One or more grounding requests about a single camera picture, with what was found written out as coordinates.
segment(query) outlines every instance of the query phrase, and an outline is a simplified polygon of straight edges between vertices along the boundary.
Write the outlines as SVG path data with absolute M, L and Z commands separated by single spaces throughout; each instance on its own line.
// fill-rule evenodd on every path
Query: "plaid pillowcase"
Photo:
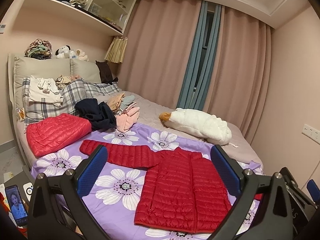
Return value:
M 75 105 L 85 98 L 93 98 L 95 95 L 111 95 L 121 91 L 116 82 L 112 84 L 98 84 L 85 82 L 82 78 L 76 79 L 60 90 L 63 96 L 61 107 L 53 104 L 29 102 L 30 78 L 25 78 L 22 82 L 23 106 L 26 114 L 24 119 L 25 127 L 33 122 L 39 122 L 47 117 L 58 116 L 62 113 L 77 115 Z
M 112 84 L 100 84 L 84 81 L 83 83 L 87 98 L 93 98 L 95 95 L 112 95 L 122 91 L 121 88 L 118 87 L 117 82 L 112 82 Z
M 22 87 L 23 106 L 27 115 L 24 119 L 25 126 L 33 122 L 39 122 L 47 117 L 58 116 L 62 113 L 77 115 L 75 104 L 87 98 L 86 88 L 84 87 L 82 79 L 77 79 L 67 85 L 63 90 L 60 90 L 63 96 L 61 107 L 47 103 L 29 102 L 30 78 L 23 80 Z

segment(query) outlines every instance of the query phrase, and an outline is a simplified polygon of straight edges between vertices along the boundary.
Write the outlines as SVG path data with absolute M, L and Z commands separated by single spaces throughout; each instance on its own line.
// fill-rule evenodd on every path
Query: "white goose plush toy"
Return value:
M 159 118 L 166 127 L 205 138 L 212 144 L 227 144 L 232 137 L 226 121 L 199 110 L 177 108 L 172 113 L 161 113 Z

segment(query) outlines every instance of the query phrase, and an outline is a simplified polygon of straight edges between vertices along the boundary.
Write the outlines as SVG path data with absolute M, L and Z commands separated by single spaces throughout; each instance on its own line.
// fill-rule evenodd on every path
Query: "wall cabinet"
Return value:
M 100 28 L 108 35 L 121 35 L 127 25 L 136 0 L 25 0 L 23 6 L 45 9 L 57 16 L 76 19 L 80 24 Z

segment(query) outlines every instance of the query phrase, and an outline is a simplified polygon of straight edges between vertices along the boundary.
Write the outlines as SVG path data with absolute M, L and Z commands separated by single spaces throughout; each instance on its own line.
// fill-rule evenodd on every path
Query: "pink curtain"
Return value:
M 119 87 L 176 108 L 199 18 L 200 0 L 140 0 L 127 32 Z
M 270 60 L 270 26 L 223 7 L 217 54 L 203 111 L 235 124 L 249 143 L 266 99 Z

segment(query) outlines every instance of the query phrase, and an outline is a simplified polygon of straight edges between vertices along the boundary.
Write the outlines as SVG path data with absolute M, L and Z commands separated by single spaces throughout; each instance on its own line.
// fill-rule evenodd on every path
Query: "wall socket panel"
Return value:
M 319 130 L 311 127 L 310 125 L 305 124 L 303 126 L 302 133 L 320 144 L 320 131 Z

